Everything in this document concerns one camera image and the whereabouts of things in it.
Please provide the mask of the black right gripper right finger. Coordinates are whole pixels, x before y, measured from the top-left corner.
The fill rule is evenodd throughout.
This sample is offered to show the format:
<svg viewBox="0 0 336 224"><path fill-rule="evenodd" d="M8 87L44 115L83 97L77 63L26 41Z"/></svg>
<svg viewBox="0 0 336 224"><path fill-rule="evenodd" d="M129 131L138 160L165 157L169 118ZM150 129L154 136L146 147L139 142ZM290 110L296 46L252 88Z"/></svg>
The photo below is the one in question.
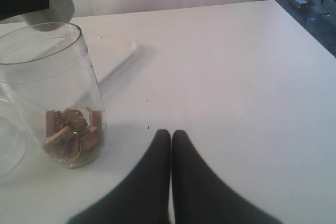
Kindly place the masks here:
<svg viewBox="0 0 336 224"><path fill-rule="evenodd" d="M200 156L188 134L172 137L176 223L280 223L226 185Z"/></svg>

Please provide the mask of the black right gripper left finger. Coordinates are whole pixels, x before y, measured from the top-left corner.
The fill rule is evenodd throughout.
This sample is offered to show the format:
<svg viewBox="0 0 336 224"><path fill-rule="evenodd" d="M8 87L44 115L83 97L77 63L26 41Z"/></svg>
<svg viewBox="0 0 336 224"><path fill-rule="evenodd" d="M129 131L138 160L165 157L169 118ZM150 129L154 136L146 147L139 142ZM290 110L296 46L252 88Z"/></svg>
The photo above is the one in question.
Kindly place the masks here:
<svg viewBox="0 0 336 224"><path fill-rule="evenodd" d="M69 223L169 223L171 136L157 130L148 149L114 190Z"/></svg>

